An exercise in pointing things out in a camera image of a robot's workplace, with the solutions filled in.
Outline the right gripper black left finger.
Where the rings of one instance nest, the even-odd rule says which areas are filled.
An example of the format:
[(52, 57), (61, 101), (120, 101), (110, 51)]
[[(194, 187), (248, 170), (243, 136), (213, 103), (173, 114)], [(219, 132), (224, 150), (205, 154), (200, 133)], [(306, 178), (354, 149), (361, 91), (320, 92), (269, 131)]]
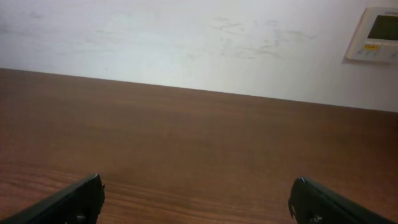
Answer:
[(95, 174), (1, 220), (1, 224), (96, 224), (104, 200), (104, 185)]

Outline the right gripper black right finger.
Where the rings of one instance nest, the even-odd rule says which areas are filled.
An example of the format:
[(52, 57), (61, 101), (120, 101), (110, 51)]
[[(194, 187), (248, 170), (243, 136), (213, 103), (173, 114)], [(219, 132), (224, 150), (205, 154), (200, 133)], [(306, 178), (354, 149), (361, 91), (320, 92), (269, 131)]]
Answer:
[(395, 224), (307, 177), (297, 177), (288, 200), (298, 224)]

